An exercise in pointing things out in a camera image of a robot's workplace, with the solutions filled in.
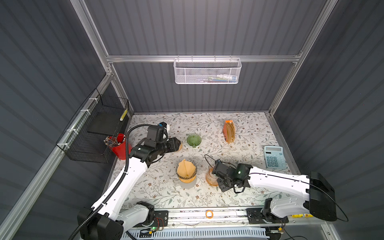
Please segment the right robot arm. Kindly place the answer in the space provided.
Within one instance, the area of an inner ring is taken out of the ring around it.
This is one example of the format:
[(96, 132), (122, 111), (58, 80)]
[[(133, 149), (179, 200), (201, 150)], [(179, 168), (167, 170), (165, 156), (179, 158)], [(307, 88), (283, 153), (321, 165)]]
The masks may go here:
[(285, 198), (265, 200), (257, 217), (266, 223), (288, 223), (288, 216), (300, 214), (310, 214), (328, 222), (338, 219), (335, 190), (319, 173), (287, 175), (248, 164), (238, 164), (234, 168), (216, 160), (213, 175), (218, 178), (222, 192), (233, 190), (240, 194), (246, 188), (266, 188), (288, 194)]

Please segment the green glass dripper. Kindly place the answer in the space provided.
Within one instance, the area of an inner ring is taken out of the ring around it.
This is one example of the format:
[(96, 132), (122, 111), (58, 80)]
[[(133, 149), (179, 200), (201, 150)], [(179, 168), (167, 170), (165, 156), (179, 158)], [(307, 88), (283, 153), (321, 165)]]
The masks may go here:
[(198, 147), (202, 142), (202, 138), (197, 134), (191, 134), (187, 137), (187, 143), (190, 147), (196, 148)]

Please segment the red ribbed utensil cup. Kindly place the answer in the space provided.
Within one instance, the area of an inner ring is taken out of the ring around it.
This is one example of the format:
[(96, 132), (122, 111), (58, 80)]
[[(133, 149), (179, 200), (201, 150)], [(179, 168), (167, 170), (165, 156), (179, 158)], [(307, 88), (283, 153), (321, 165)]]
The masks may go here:
[(126, 160), (126, 136), (119, 133), (116, 137), (109, 136), (104, 140), (108, 148), (118, 157), (120, 160)]

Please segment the orange coffee filter box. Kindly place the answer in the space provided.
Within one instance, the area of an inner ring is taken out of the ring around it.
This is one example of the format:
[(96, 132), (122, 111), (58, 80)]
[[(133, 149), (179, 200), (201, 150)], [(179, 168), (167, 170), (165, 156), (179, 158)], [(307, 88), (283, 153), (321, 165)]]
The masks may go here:
[(226, 128), (229, 128), (229, 127), (234, 128), (235, 125), (234, 125), (232, 120), (229, 120), (229, 121), (225, 121), (225, 127)]

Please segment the light blue calculator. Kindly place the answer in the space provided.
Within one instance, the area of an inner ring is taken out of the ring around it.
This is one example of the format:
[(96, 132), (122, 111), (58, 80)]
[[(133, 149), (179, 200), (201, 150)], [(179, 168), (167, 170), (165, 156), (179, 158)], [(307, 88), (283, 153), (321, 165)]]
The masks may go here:
[(288, 168), (282, 147), (265, 146), (264, 155), (267, 169), (285, 170)]

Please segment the orange glass pitcher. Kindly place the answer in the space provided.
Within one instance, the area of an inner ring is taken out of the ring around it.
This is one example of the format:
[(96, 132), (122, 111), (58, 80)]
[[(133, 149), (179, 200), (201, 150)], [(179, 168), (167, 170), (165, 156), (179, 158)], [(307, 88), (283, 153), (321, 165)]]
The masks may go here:
[(213, 168), (208, 167), (208, 171), (206, 173), (206, 182), (212, 187), (218, 187), (219, 184), (217, 182), (217, 177), (213, 174)]

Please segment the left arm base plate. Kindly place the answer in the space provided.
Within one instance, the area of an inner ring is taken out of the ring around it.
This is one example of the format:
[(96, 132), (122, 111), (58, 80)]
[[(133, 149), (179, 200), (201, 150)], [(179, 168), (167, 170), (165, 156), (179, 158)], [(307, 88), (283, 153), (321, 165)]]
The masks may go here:
[(149, 228), (149, 227), (167, 227), (169, 219), (169, 211), (155, 210), (152, 217), (149, 217), (148, 221), (139, 223), (134, 228)]

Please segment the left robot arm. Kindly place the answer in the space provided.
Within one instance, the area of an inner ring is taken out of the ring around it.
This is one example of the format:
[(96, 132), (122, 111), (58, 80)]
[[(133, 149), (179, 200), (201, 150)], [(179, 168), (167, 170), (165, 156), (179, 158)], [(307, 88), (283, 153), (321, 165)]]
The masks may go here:
[(123, 203), (150, 165), (167, 153), (179, 151), (182, 143), (176, 137), (169, 137), (170, 126), (165, 122), (146, 124), (145, 127), (148, 129), (146, 138), (131, 150), (126, 149), (125, 167), (112, 185), (90, 208), (79, 212), (78, 227), (70, 235), (71, 240), (76, 235), (83, 240), (119, 240), (134, 226), (150, 226), (153, 223), (153, 205), (140, 201), (122, 212)]

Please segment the yellow highlighter in basket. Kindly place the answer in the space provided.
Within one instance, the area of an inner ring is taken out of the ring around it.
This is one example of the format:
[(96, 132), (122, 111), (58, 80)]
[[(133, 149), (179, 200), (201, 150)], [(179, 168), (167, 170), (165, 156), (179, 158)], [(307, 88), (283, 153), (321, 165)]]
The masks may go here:
[(121, 122), (125, 119), (125, 117), (126, 117), (128, 111), (129, 111), (128, 109), (125, 109), (124, 112), (122, 113), (122, 115), (121, 115), (121, 117), (120, 117), (120, 121), (121, 121)]

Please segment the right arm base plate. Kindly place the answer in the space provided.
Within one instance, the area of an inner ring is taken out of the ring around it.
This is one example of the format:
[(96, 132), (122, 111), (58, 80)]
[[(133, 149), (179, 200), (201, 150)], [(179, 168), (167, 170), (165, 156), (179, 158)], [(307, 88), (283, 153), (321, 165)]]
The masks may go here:
[(247, 218), (250, 224), (287, 224), (288, 217), (278, 218), (271, 213), (263, 214), (263, 208), (247, 208)]

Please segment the brown paper coffee filters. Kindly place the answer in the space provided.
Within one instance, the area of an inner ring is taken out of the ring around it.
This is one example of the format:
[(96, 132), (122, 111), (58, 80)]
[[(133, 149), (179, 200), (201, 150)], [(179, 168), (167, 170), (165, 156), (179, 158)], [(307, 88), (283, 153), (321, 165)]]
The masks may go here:
[(234, 128), (226, 128), (225, 125), (223, 127), (223, 134), (225, 137), (225, 140), (228, 144), (231, 144), (235, 141), (235, 127)]

